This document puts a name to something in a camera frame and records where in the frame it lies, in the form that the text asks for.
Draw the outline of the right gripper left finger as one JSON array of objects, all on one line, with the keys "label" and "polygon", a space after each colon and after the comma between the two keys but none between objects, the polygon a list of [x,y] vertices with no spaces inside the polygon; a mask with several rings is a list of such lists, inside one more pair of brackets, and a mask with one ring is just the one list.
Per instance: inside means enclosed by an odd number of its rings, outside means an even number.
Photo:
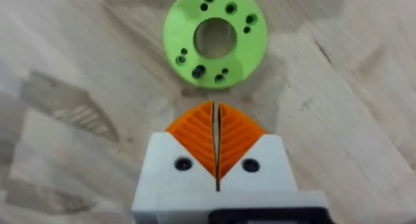
[{"label": "right gripper left finger", "polygon": [[207,101],[154,132],[132,204],[136,218],[191,216],[216,192],[214,103]]}]

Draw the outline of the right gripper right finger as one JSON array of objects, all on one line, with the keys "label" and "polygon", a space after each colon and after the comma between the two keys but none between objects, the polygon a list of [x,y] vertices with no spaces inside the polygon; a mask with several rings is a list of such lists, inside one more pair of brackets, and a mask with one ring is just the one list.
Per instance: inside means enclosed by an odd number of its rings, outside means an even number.
[{"label": "right gripper right finger", "polygon": [[282,139],[242,111],[218,106],[220,192],[296,191],[298,186]]}]

